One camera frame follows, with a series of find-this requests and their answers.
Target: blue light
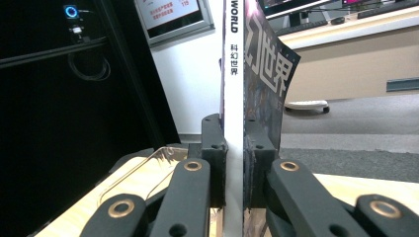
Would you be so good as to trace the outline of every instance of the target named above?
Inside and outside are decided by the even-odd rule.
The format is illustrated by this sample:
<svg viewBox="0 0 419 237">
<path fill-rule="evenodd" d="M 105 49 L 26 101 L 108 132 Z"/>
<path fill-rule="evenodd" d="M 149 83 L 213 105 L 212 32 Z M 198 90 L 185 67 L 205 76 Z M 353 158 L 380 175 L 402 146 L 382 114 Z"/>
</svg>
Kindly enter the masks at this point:
<svg viewBox="0 0 419 237">
<path fill-rule="evenodd" d="M 78 15 L 78 11 L 75 7 L 68 6 L 65 8 L 65 14 L 67 14 L 67 17 L 69 18 L 76 18 Z"/>
</svg>

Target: white wall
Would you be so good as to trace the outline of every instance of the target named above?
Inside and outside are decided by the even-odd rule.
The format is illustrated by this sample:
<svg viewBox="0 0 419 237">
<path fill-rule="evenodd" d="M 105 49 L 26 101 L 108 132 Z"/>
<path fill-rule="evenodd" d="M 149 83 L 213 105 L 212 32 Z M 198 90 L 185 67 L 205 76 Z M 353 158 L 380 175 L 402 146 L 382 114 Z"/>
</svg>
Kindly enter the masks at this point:
<svg viewBox="0 0 419 237">
<path fill-rule="evenodd" d="M 219 112 L 223 1 L 208 2 L 215 30 L 151 49 L 179 134 L 201 134 Z"/>
</svg>

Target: wall-mounted sign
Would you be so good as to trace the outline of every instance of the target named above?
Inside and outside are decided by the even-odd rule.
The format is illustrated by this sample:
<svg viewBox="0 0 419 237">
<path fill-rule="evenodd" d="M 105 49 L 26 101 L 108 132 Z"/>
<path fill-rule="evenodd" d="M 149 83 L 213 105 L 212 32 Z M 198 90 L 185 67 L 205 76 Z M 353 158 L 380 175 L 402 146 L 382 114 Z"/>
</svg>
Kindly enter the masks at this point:
<svg viewBox="0 0 419 237">
<path fill-rule="evenodd" d="M 134 0 L 134 2 L 150 46 L 213 29 L 207 0 Z"/>
</svg>

